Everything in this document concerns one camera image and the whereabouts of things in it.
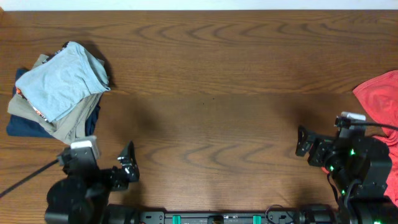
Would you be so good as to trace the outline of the light blue t-shirt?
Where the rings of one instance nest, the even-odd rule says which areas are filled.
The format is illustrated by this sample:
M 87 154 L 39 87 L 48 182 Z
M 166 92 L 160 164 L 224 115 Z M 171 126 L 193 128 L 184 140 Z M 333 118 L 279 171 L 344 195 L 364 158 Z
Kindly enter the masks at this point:
M 23 74 L 16 87 L 49 122 L 63 118 L 83 98 L 110 90 L 104 66 L 77 42 Z

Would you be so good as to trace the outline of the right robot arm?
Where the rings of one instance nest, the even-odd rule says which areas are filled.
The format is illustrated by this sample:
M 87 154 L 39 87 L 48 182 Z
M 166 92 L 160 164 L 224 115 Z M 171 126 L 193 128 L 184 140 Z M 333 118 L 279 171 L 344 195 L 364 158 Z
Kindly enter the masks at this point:
M 308 154 L 310 166 L 328 171 L 338 209 L 311 205 L 295 214 L 295 223 L 397 223 L 397 207 L 385 195 L 389 148 L 365 131 L 365 124 L 341 126 L 331 137 L 298 127 L 296 155 Z

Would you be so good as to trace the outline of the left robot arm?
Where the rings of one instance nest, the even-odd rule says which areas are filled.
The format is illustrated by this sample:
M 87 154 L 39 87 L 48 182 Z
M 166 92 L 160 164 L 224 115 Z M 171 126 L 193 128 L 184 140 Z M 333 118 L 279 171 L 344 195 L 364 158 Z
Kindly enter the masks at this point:
M 100 169 L 96 141 L 74 142 L 58 155 L 66 178 L 47 193 L 46 223 L 139 223 L 135 208 L 109 203 L 111 192 L 126 190 L 139 181 L 134 143 L 129 142 L 117 160 L 121 167 Z

